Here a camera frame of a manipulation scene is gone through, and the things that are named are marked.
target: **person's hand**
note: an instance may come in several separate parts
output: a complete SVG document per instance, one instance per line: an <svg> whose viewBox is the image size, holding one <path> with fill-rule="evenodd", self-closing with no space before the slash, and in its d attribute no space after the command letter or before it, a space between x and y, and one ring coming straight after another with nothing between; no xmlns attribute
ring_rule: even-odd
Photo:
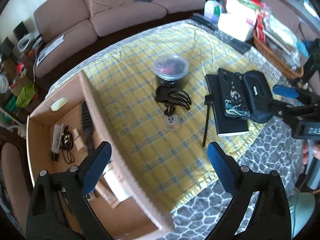
<svg viewBox="0 0 320 240"><path fill-rule="evenodd" d="M303 153L303 156L302 156L302 163L303 164L308 164L308 160L309 160L309 145L308 145L308 142L307 141L303 141L303 144L302 144L302 153ZM318 160L320 160L320 145L315 145L313 147L313 156L315 158L317 158Z"/></svg>

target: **phone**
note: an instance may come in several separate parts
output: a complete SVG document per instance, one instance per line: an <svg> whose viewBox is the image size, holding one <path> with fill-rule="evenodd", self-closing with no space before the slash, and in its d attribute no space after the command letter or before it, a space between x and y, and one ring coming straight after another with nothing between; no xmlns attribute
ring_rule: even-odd
<svg viewBox="0 0 320 240"><path fill-rule="evenodd" d="M240 78L237 74L223 68L218 69L222 108L226 117L248 120L250 111Z"/></svg>

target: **blue handle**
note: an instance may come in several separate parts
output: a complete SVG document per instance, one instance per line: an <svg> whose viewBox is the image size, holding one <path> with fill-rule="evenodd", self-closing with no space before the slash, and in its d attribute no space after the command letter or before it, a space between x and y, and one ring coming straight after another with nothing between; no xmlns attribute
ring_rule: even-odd
<svg viewBox="0 0 320 240"><path fill-rule="evenodd" d="M297 98L299 96L299 94L296 92L294 88L288 88L284 86L274 85L272 91L277 95L289 98Z"/></svg>
<svg viewBox="0 0 320 240"><path fill-rule="evenodd" d="M227 166L221 155L219 154L218 150L215 148L213 143L208 145L207 150L208 159L214 168L215 172L217 173L219 180L224 188L224 190L231 195L235 196L237 189L236 189L236 178L233 175L230 168Z"/></svg>
<svg viewBox="0 0 320 240"><path fill-rule="evenodd" d="M110 143L108 142L103 141L96 151L98 152L98 156L92 162L92 165L89 167L83 177L83 184L81 188L81 193L83 196L93 192L101 174L103 173L103 170L111 158L112 149Z"/></svg>

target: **small bottle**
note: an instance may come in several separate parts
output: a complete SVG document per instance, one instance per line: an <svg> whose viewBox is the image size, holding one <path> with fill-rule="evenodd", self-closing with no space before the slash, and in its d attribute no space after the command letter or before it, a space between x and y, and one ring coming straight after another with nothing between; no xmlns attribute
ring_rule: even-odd
<svg viewBox="0 0 320 240"><path fill-rule="evenodd" d="M121 174L121 171L114 166L112 162L108 163L103 171L103 177L108 183L113 194L121 202L131 197L131 193L128 189L128 183L125 177Z"/></svg>
<svg viewBox="0 0 320 240"><path fill-rule="evenodd" d="M77 128L74 128L72 130L72 135L73 135L73 142L77 148L77 151L85 151L86 150L86 147L83 143L83 140L78 132L78 129Z"/></svg>
<svg viewBox="0 0 320 240"><path fill-rule="evenodd" d="M108 202L110 207L115 208L120 204L115 195L113 195L101 181L98 181L95 189Z"/></svg>

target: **tissue box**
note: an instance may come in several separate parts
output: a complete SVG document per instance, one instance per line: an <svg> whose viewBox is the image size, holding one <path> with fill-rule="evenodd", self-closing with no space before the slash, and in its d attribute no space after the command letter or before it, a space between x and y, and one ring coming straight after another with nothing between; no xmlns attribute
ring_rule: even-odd
<svg viewBox="0 0 320 240"><path fill-rule="evenodd" d="M243 42L250 39L257 21L256 12L237 0L227 0L226 10L228 13L220 15L219 30Z"/></svg>
<svg viewBox="0 0 320 240"><path fill-rule="evenodd" d="M231 37L243 42L250 39L253 31L253 26L247 23L246 19L239 19L237 15L232 13L222 13L220 15L218 28Z"/></svg>

